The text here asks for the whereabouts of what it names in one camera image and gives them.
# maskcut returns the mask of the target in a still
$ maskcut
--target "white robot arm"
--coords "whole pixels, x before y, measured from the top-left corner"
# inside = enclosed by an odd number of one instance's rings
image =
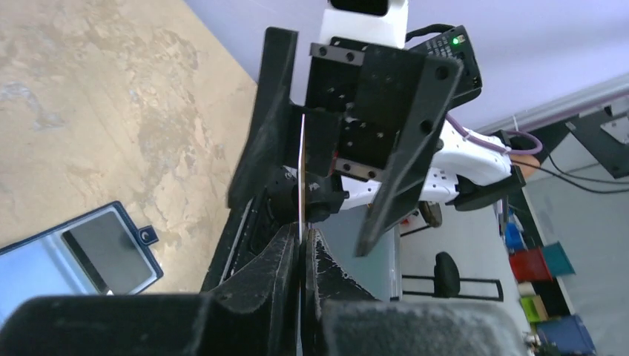
[[[468,131],[468,134],[496,146],[507,148],[498,137],[484,136]],[[485,186],[499,182],[511,175],[511,160],[502,154],[481,147],[460,135],[446,121],[439,136],[443,148],[432,158],[431,168],[426,176],[420,199],[428,202],[450,202],[458,196],[457,176],[466,177],[476,185]],[[375,180],[361,182],[343,177],[343,189],[349,192],[341,209],[369,204],[378,192],[380,183]]]
[[[390,0],[385,16],[343,11],[328,5],[320,32],[320,42],[330,43],[334,36],[404,48],[408,22],[408,0]],[[431,168],[424,183],[420,200],[450,202],[458,196],[457,176],[466,177],[476,185],[486,186],[499,182],[511,174],[511,161],[507,149],[498,137],[484,136],[473,131],[468,135],[504,148],[503,152],[481,147],[463,137],[448,122],[444,123],[440,139],[443,148],[432,158]],[[376,180],[361,182],[343,177],[343,189],[349,192],[341,209],[369,204],[380,187]]]

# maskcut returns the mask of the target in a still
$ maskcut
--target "black cable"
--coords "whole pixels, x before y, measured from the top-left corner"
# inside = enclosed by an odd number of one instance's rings
[[[583,185],[580,185],[578,183],[573,182],[572,180],[563,177],[561,174],[557,174],[551,170],[548,170],[546,168],[542,168],[542,167],[538,167],[536,165],[531,165],[530,163],[525,163],[525,162],[520,162],[520,161],[515,161],[515,160],[511,160],[511,162],[519,164],[519,165],[526,165],[527,167],[531,167],[531,168],[535,168],[535,169],[539,169],[540,171],[546,172],[554,177],[557,177],[561,180],[563,180],[564,182],[570,184],[570,185],[574,185],[575,187],[583,190],[583,191],[589,191],[590,193],[594,193],[594,194],[618,194],[618,193],[627,193],[629,192],[629,189],[618,189],[615,191],[597,191],[596,189],[590,189],[588,187],[584,187]]]
[[[420,28],[418,30],[413,30],[409,33],[406,34],[406,41],[410,41],[411,39],[415,38],[415,37],[422,37],[425,35],[428,35],[430,33],[444,33],[446,31],[449,31],[451,29],[453,29],[454,26],[452,26],[451,24],[431,24],[429,26],[426,26],[424,28]]]
[[[550,160],[550,164],[553,165],[553,167],[555,167],[555,169],[568,177],[574,178],[574,179],[580,179],[580,180],[586,180],[588,182],[597,182],[597,183],[604,183],[604,184],[613,184],[613,185],[629,185],[629,182],[615,182],[612,180],[604,180],[604,179],[594,179],[594,178],[587,178],[587,177],[581,177],[581,176],[576,176],[574,174],[570,174],[568,172],[564,172],[562,171],[559,167],[557,167],[557,164],[555,163],[555,160],[553,159],[553,157],[550,155],[550,152],[548,153],[548,159]]]

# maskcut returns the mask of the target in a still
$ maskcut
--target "blue tablet case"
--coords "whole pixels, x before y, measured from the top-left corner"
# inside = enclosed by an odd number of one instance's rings
[[[90,278],[83,261],[77,257],[64,237],[71,229],[85,226],[100,216],[115,216],[125,229],[125,247],[139,251],[150,275],[126,294],[136,294],[155,283],[164,273],[149,249],[158,238],[151,226],[137,228],[120,202],[112,202],[61,225],[50,228],[18,243],[0,248],[0,326],[26,300],[42,295],[113,294],[99,290]],[[95,256],[103,261],[112,256]]]

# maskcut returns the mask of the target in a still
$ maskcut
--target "metal plate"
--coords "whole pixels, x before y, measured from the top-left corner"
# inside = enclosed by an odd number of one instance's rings
[[[601,129],[623,145],[629,144],[629,117],[606,122],[601,125]]]
[[[304,240],[306,233],[306,145],[304,141],[306,126],[306,115],[301,116],[301,132],[299,136],[299,157],[297,158],[297,204],[299,208],[297,215],[299,218],[299,244]]]

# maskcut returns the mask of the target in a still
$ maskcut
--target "black plastic part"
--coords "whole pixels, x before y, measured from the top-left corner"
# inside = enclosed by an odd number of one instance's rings
[[[223,271],[229,264],[230,251],[234,246],[234,241],[239,238],[237,232],[240,227],[240,222],[247,210],[247,206],[244,204],[229,211],[227,222],[223,227],[223,232],[214,250],[214,256],[212,257],[208,271],[205,273],[200,291],[210,291],[221,282]]]
[[[409,115],[424,56],[371,44],[358,78],[355,117],[363,122],[400,129]]]
[[[139,228],[138,237],[138,240],[141,242],[141,244],[146,246],[153,245],[154,243],[159,241],[159,237],[157,236],[155,229],[153,228],[153,226],[150,225]]]
[[[511,166],[511,175],[490,185],[479,186],[465,177],[458,176],[459,195],[447,202],[454,205],[457,211],[472,211],[492,205],[510,193],[521,190],[526,185],[520,167]]]
[[[227,205],[245,205],[264,189],[268,177],[284,162],[297,32],[269,27],[249,136],[228,191]]]
[[[566,125],[603,168],[618,179],[629,176],[629,145],[623,145],[601,129],[602,124],[612,120],[608,113],[599,111]]]
[[[31,300],[4,325],[0,355],[294,355],[296,241],[297,226],[284,226],[205,294]]]
[[[458,44],[453,44],[452,40],[457,39]],[[463,73],[461,81],[458,83],[452,108],[456,108],[466,102],[476,99],[481,95],[483,81],[481,70],[476,62],[474,48],[470,37],[464,26],[457,26],[439,34],[413,48],[409,51],[422,53],[430,56],[442,56],[454,58],[463,63]]]
[[[422,59],[423,65],[419,67],[422,75],[413,98],[409,100],[406,124],[360,229],[358,256],[368,254],[385,231],[417,207],[449,103],[461,76],[461,64],[454,59],[436,56]],[[395,69],[381,67],[379,73],[386,75],[390,70]]]
[[[318,223],[336,214],[345,200],[343,183],[338,174],[319,177],[306,172],[306,221]],[[269,212],[280,225],[297,221],[297,178],[280,168],[269,182]]]
[[[521,330],[492,303],[333,300],[322,314],[328,356],[529,355]]]
[[[323,306],[330,300],[376,300],[348,275],[331,256],[318,229],[310,229],[304,243],[301,299],[301,341],[305,356],[326,355],[321,317]]]
[[[385,16],[389,12],[389,0],[329,0],[333,7],[353,13]]]

